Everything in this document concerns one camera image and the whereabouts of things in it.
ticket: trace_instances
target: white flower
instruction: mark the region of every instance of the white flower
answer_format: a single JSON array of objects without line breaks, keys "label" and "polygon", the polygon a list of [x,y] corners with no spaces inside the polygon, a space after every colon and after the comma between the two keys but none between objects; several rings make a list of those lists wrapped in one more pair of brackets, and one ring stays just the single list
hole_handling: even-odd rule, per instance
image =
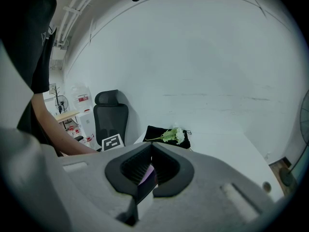
[{"label": "white flower", "polygon": [[184,141],[184,133],[181,128],[177,128],[176,132],[177,144],[180,145]]}]

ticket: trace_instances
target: white curved wall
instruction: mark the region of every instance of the white curved wall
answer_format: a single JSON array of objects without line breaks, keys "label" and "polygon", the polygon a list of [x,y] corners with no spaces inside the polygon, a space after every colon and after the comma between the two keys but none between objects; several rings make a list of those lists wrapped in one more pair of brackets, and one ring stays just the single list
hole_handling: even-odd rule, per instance
[{"label": "white curved wall", "polygon": [[129,105],[126,144],[148,125],[174,122],[197,133],[244,133],[268,162],[301,144],[291,133],[299,135],[308,59],[293,22],[265,17],[253,0],[108,1],[80,21],[65,90],[77,81],[92,97],[120,90]]}]

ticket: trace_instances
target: person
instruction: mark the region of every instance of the person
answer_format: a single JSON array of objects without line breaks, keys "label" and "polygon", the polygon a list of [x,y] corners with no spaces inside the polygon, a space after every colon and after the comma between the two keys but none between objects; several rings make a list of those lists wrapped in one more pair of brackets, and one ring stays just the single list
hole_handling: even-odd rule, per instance
[{"label": "person", "polygon": [[41,144],[54,147],[58,155],[79,155],[96,151],[69,136],[46,109],[43,93],[49,90],[49,59],[56,33],[48,29],[56,0],[14,0],[4,10],[1,39],[17,71],[34,95],[18,129],[31,133]]}]

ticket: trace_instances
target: chair headrest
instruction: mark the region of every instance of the chair headrest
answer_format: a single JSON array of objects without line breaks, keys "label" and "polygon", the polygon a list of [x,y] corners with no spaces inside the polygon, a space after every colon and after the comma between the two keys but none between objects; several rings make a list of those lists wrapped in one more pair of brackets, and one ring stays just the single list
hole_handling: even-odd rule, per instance
[{"label": "chair headrest", "polygon": [[95,97],[95,103],[99,106],[117,106],[119,104],[116,94],[118,90],[100,92]]}]

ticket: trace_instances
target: black mesh chair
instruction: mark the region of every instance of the black mesh chair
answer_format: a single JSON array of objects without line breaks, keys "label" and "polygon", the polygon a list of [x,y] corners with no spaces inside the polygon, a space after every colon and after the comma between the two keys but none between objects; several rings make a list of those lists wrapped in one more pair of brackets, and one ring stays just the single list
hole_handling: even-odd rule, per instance
[{"label": "black mesh chair", "polygon": [[93,114],[96,124],[97,143],[102,146],[102,140],[120,134],[125,143],[126,123],[129,115],[127,105],[118,103],[118,90],[100,92],[95,97]]}]

